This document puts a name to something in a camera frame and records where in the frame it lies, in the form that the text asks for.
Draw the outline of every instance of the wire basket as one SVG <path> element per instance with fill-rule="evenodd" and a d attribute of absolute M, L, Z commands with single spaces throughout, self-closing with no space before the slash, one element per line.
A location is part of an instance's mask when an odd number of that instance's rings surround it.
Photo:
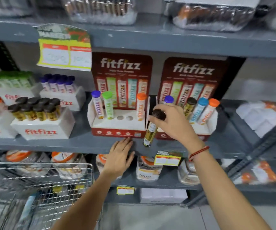
<path fill-rule="evenodd" d="M 92 183 L 89 163 L 0 162 L 0 230 L 50 229 Z"/>

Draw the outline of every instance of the purple cap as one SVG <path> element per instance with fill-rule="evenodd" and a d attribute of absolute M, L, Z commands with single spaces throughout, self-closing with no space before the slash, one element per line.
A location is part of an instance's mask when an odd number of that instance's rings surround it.
<path fill-rule="evenodd" d="M 51 79 L 53 75 L 51 73 L 44 74 L 43 77 L 45 77 L 47 80 Z"/>
<path fill-rule="evenodd" d="M 55 78 L 51 78 L 48 80 L 49 83 L 56 83 L 56 79 Z"/>
<path fill-rule="evenodd" d="M 174 102 L 174 98 L 170 95 L 167 95 L 165 97 L 165 103 L 173 103 Z"/>
<path fill-rule="evenodd" d="M 48 82 L 48 79 L 47 79 L 46 77 L 41 77 L 41 78 L 40 78 L 40 82 L 41 82 L 41 83 Z"/>
<path fill-rule="evenodd" d="M 57 81 L 57 84 L 58 85 L 63 85 L 66 81 L 62 78 L 60 78 L 58 81 Z"/>
<path fill-rule="evenodd" d="M 101 96 L 101 92 L 98 90 L 94 90 L 91 92 L 92 97 L 97 98 Z"/>
<path fill-rule="evenodd" d="M 60 78 L 63 79 L 63 80 L 67 80 L 67 79 L 68 79 L 68 76 L 67 76 L 67 75 L 61 75 Z"/>
<path fill-rule="evenodd" d="M 55 78 L 56 80 L 58 80 L 60 77 L 61 77 L 60 74 L 54 74 L 54 75 L 53 75 L 53 78 Z"/>
<path fill-rule="evenodd" d="M 73 84 L 73 81 L 67 80 L 65 84 L 66 84 L 66 85 L 72 85 L 72 84 Z"/>
<path fill-rule="evenodd" d="M 68 79 L 71 81 L 75 81 L 75 77 L 74 76 L 68 76 Z"/>

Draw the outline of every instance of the red bracelet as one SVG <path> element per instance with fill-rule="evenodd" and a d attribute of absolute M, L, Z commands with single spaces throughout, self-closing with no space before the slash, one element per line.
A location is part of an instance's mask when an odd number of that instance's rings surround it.
<path fill-rule="evenodd" d="M 205 146 L 203 147 L 201 150 L 199 151 L 196 151 L 195 153 L 191 154 L 190 157 L 189 157 L 189 161 L 192 161 L 193 160 L 193 157 L 196 155 L 196 154 L 199 154 L 200 152 L 203 152 L 205 150 L 209 149 L 209 146 Z"/>

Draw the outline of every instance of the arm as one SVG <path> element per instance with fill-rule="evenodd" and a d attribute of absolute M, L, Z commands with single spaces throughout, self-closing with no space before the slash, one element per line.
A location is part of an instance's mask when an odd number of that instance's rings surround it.
<path fill-rule="evenodd" d="M 114 143 L 103 172 L 86 193 L 56 221 L 52 230 L 94 230 L 111 183 L 128 169 L 134 158 L 135 153 L 132 152 L 127 159 L 132 144 L 129 138 Z"/>
<path fill-rule="evenodd" d="M 150 116 L 150 121 L 184 145 L 189 154 L 205 146 L 185 119 L 181 107 L 160 104 L 155 109 L 162 109 L 167 118 L 161 121 Z M 208 150 L 194 156 L 193 161 L 221 230 L 271 230 Z"/>

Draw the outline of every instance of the blue cap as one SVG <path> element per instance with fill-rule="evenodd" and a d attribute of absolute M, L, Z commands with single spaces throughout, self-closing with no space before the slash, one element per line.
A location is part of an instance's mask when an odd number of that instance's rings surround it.
<path fill-rule="evenodd" d="M 40 82 L 41 82 L 41 83 L 48 82 L 48 79 L 47 79 L 46 77 L 41 77 L 41 78 L 40 78 Z"/>
<path fill-rule="evenodd" d="M 53 75 L 51 73 L 44 74 L 43 77 L 45 77 L 47 80 L 51 79 Z"/>
<path fill-rule="evenodd" d="M 167 95 L 165 97 L 165 103 L 173 103 L 174 102 L 174 98 L 170 95 Z"/>
<path fill-rule="evenodd" d="M 207 106 L 208 105 L 208 100 L 204 97 L 201 97 L 198 101 L 197 104 L 201 105 L 201 106 Z"/>
<path fill-rule="evenodd" d="M 66 81 L 62 78 L 60 78 L 58 81 L 57 81 L 57 84 L 58 85 L 63 85 Z"/>
<path fill-rule="evenodd" d="M 75 77 L 74 76 L 68 76 L 68 79 L 71 81 L 75 81 Z"/>
<path fill-rule="evenodd" d="M 53 78 L 55 78 L 55 79 L 59 79 L 60 77 L 61 77 L 60 74 L 54 74 L 54 75 L 53 75 Z"/>
<path fill-rule="evenodd" d="M 56 83 L 56 79 L 55 78 L 51 78 L 48 80 L 49 83 Z"/>
<path fill-rule="evenodd" d="M 98 90 L 94 90 L 94 91 L 92 91 L 91 92 L 91 95 L 92 95 L 92 97 L 100 97 L 101 96 L 101 92 L 100 91 L 98 91 Z"/>
<path fill-rule="evenodd" d="M 71 85 L 71 84 L 73 84 L 73 81 L 67 80 L 65 84 L 66 85 Z"/>

